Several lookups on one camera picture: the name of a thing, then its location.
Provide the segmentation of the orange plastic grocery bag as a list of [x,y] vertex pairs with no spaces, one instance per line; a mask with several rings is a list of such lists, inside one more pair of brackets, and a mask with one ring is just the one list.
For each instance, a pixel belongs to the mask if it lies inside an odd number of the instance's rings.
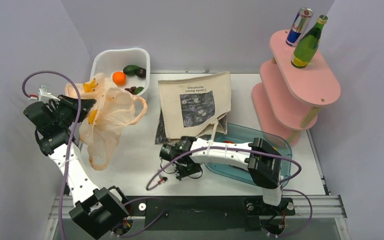
[[105,170],[123,129],[141,120],[147,113],[147,102],[119,88],[104,73],[97,73],[90,81],[75,86],[82,100],[96,100],[78,130],[80,140],[87,145],[91,167],[96,171]]

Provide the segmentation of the canvas tote bag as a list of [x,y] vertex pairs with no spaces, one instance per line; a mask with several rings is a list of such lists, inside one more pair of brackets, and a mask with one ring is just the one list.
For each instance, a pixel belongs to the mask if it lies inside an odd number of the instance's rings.
[[155,144],[183,136],[214,137],[227,134],[232,108],[231,73],[224,71],[188,79],[160,80],[160,115]]

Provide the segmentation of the blue labelled bottle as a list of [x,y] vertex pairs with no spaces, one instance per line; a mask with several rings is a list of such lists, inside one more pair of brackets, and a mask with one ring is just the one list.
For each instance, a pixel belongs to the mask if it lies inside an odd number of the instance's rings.
[[314,12],[310,8],[302,7],[299,9],[285,40],[288,46],[297,46],[299,41],[303,38],[313,14]]

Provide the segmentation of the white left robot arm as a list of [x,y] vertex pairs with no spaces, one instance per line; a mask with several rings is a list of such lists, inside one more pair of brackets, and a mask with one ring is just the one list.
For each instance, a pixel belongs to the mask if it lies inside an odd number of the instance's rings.
[[35,139],[40,151],[49,157],[66,177],[74,208],[70,218],[92,238],[98,240],[125,217],[129,201],[116,187],[98,188],[81,164],[79,147],[70,137],[73,123],[81,122],[95,105],[94,99],[77,99],[65,95],[37,96],[23,114],[35,126]]

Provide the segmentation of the green glass bottle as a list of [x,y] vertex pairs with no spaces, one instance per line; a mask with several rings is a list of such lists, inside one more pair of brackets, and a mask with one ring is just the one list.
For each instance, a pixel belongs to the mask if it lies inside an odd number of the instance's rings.
[[320,15],[315,25],[297,44],[291,58],[291,64],[294,67],[299,69],[305,68],[313,59],[320,45],[322,30],[327,21],[327,15]]

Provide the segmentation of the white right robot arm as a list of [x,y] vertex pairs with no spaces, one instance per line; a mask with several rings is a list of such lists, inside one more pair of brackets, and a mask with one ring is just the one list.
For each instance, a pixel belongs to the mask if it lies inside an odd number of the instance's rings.
[[174,145],[163,144],[159,157],[175,161],[178,180],[199,172],[201,164],[206,163],[246,170],[253,183],[261,188],[264,211],[274,215],[283,207],[282,156],[262,138],[245,143],[224,143],[183,136]]

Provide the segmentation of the green avocado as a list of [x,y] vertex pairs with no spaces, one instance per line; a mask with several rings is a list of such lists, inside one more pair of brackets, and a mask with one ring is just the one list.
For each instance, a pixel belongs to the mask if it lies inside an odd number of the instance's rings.
[[136,75],[136,72],[137,70],[139,69],[140,67],[137,66],[137,65],[127,65],[123,68],[122,72],[126,75],[126,76],[135,76]]

